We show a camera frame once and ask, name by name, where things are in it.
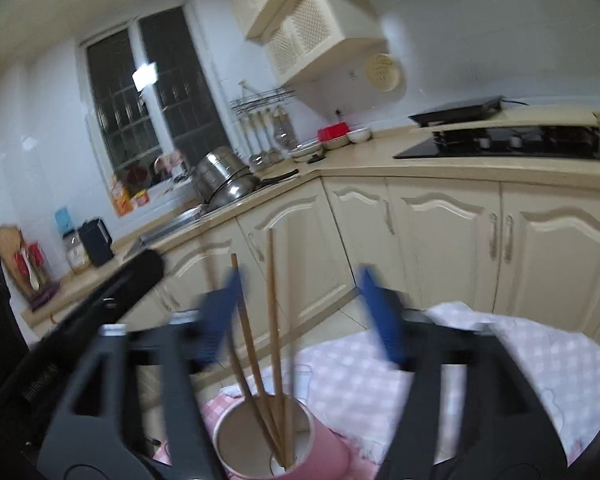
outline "kitchen sink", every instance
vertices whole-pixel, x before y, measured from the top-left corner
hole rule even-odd
[[[194,224],[208,212],[210,212],[208,211],[208,206],[206,206],[206,204],[202,204],[192,209],[188,209],[184,213],[180,213],[168,222],[148,230],[144,234],[140,235],[138,240],[134,242],[129,249],[129,252],[126,254],[125,259],[135,256],[143,249],[155,244],[163,238],[166,238],[174,232]]]

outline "pan handle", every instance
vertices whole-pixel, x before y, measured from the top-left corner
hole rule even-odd
[[[279,182],[282,182],[283,180],[289,178],[290,176],[294,176],[294,175],[296,175],[298,173],[300,173],[300,170],[289,171],[288,173],[283,173],[282,175],[274,176],[272,178],[263,178],[260,181],[260,183],[263,186],[270,186],[271,184],[277,184]]]

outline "blue gripper pad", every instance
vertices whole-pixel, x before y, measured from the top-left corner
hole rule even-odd
[[[408,356],[400,316],[404,306],[394,291],[382,288],[376,283],[371,267],[361,267],[360,276],[362,296],[376,324],[387,358],[401,365]]]
[[[197,358],[207,366],[218,360],[222,339],[232,328],[232,319],[243,298],[241,271],[232,269],[223,288],[205,294],[198,304],[200,312],[200,340]]]

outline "pink checkered tablecloth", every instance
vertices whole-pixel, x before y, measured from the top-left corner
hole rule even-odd
[[[600,346],[583,334],[557,330],[527,319],[474,312],[462,303],[427,311],[436,322],[470,330],[491,324],[536,389],[572,463],[600,430]],[[305,348],[296,356],[299,398],[328,428],[343,436],[356,457],[349,480],[370,480],[394,436],[413,375],[387,362],[373,330]],[[270,368],[262,371],[271,384]],[[248,378],[255,391],[253,378]],[[223,388],[203,408],[212,431],[221,413],[239,395]],[[436,462],[454,455],[464,405],[464,367],[446,365],[442,376],[440,436]],[[166,460],[168,445],[158,450]]]

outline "power cord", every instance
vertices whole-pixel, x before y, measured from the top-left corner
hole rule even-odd
[[[503,103],[513,103],[517,105],[530,106],[529,103],[523,103],[522,101],[514,101],[513,99],[500,99]]]

